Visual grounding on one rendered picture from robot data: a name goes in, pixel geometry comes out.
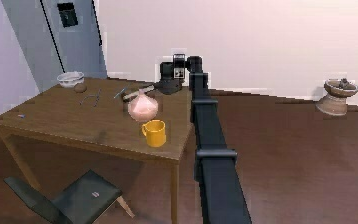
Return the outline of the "brown pot with plant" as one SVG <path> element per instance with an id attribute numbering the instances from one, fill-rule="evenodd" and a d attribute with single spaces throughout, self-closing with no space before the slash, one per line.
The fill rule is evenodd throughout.
<path id="1" fill-rule="evenodd" d="M 324 83 L 327 94 L 316 104 L 316 108 L 330 116 L 344 116 L 347 113 L 346 100 L 358 92 L 358 86 L 346 78 L 328 79 Z"/>

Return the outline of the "dark green chair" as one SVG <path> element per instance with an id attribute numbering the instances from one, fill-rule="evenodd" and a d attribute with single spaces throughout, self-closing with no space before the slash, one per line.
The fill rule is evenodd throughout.
<path id="1" fill-rule="evenodd" d="M 122 197 L 122 191 L 93 170 L 87 171 L 54 199 L 48 199 L 19 178 L 4 182 L 33 212 L 50 224 L 93 224 L 114 202 L 126 213 L 135 214 Z"/>

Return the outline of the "pink round vase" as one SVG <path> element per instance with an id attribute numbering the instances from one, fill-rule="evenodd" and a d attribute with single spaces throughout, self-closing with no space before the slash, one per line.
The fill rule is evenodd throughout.
<path id="1" fill-rule="evenodd" d="M 128 113 L 137 122 L 152 120 L 158 112 L 158 102 L 140 91 L 128 104 Z"/>

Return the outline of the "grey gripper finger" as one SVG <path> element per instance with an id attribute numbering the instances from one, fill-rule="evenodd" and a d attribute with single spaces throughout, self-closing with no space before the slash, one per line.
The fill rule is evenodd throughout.
<path id="1" fill-rule="evenodd" d="M 148 92 L 151 92 L 155 89 L 155 87 L 153 85 L 150 85 L 150 86 L 146 86 L 146 87 L 143 87 L 143 88 L 139 88 L 137 90 L 134 90 L 130 93 L 122 93 L 121 94 L 121 98 L 123 101 L 131 101 L 132 99 L 134 99 L 135 97 L 141 95 L 141 94 L 146 94 Z"/>

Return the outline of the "grey room door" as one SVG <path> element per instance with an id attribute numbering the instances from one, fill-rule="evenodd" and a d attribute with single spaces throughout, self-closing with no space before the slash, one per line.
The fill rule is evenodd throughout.
<path id="1" fill-rule="evenodd" d="M 58 3 L 72 2 L 78 24 L 64 28 Z M 102 37 L 94 0 L 40 0 L 63 72 L 83 72 L 86 77 L 106 78 Z"/>

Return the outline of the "black door window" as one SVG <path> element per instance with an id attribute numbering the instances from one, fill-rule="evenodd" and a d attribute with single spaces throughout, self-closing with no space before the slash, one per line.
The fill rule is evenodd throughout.
<path id="1" fill-rule="evenodd" d="M 64 28 L 78 24 L 75 7 L 72 2 L 58 3 L 57 8 Z"/>

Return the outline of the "thin blue-grey pen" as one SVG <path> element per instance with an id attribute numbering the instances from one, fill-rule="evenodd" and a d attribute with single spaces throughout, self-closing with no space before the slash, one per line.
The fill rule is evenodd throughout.
<path id="1" fill-rule="evenodd" d="M 118 93 L 116 93 L 116 95 L 113 97 L 114 99 L 117 98 L 119 95 L 121 95 L 125 90 L 127 89 L 127 87 L 124 87 L 121 91 L 119 91 Z"/>

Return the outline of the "white bowl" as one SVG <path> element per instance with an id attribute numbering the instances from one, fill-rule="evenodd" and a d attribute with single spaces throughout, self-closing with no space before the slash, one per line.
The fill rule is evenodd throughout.
<path id="1" fill-rule="evenodd" d="M 57 81 L 63 88 L 73 88 L 76 84 L 84 82 L 84 74 L 82 72 L 66 72 L 57 77 Z"/>

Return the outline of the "yellow mug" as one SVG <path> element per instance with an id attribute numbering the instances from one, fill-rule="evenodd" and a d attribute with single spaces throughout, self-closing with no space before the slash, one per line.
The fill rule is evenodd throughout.
<path id="1" fill-rule="evenodd" d="M 151 120 L 143 124 L 141 131 L 150 147 L 161 147 L 166 143 L 166 125 L 161 120 Z"/>

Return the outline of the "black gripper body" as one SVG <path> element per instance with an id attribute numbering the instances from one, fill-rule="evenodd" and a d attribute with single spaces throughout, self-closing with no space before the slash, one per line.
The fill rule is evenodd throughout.
<path id="1" fill-rule="evenodd" d="M 160 80 L 154 84 L 154 88 L 162 94 L 171 95 L 182 89 L 184 83 L 184 69 L 177 68 L 173 62 L 160 64 Z"/>

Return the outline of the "brown wooden table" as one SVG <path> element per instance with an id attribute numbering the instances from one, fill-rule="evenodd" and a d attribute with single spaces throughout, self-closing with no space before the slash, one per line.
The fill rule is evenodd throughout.
<path id="1" fill-rule="evenodd" d="M 0 137 L 27 181 L 36 189 L 40 184 L 17 151 L 13 135 L 114 155 L 144 162 L 167 163 L 171 170 L 171 223 L 178 222 L 179 163 L 191 132 L 188 88 L 173 95 L 155 94 L 159 102 L 157 118 L 166 123 L 167 142 L 160 148 L 147 145 L 141 125 L 127 113 L 121 97 L 113 98 L 124 87 L 137 88 L 138 81 L 87 78 L 82 94 L 59 85 L 0 115 Z M 79 102 L 87 95 L 95 98 Z"/>

